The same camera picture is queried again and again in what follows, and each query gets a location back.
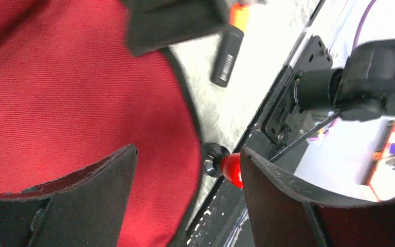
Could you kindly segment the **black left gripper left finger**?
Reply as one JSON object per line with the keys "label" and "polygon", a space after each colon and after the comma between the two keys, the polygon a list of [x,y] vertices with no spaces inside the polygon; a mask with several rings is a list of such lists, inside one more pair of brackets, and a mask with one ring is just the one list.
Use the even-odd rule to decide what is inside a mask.
{"label": "black left gripper left finger", "polygon": [[137,163],[127,145],[62,178],[0,194],[0,246],[116,246]]}

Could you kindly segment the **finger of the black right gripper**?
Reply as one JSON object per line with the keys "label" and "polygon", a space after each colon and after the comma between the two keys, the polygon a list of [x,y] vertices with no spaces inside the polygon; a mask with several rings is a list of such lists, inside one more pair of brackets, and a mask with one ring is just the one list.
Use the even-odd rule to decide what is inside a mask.
{"label": "finger of the black right gripper", "polygon": [[225,28],[226,1],[124,1],[129,11],[126,43],[131,54],[146,53]]}

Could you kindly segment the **red backpack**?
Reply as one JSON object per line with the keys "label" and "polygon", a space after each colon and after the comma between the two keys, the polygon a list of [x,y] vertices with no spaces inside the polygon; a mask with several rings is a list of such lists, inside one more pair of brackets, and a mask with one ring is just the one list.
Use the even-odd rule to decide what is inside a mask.
{"label": "red backpack", "polygon": [[0,194],[134,145],[116,246],[185,246],[202,180],[199,120],[167,47],[126,43],[124,1],[0,1]]}

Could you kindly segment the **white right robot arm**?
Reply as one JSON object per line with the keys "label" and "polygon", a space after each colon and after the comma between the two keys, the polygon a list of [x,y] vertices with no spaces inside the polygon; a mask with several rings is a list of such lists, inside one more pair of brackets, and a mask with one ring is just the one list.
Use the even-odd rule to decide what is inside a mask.
{"label": "white right robot arm", "polygon": [[[127,45],[141,56],[183,41],[221,32],[211,81],[225,87],[238,55],[247,5],[224,1],[126,1],[130,11]],[[354,49],[343,68],[305,51],[285,66],[258,110],[268,124],[301,121],[312,110],[333,111],[347,121],[395,116],[395,39],[371,41]]]}

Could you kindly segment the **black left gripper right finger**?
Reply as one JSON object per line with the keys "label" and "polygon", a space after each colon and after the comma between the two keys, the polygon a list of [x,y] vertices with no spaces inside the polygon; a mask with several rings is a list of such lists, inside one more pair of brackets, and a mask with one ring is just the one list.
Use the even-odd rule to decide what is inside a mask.
{"label": "black left gripper right finger", "polygon": [[247,147],[240,165],[255,246],[395,246],[395,198],[370,202],[328,191]]}

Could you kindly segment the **orange highlighter marker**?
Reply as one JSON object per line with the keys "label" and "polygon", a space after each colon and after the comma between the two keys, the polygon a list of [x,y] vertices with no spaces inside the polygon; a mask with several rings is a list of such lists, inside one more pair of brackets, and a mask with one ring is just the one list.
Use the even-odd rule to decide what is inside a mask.
{"label": "orange highlighter marker", "polygon": [[213,63],[210,81],[220,87],[227,87],[244,38],[250,4],[237,2],[230,10],[229,23],[222,32],[216,59]]}

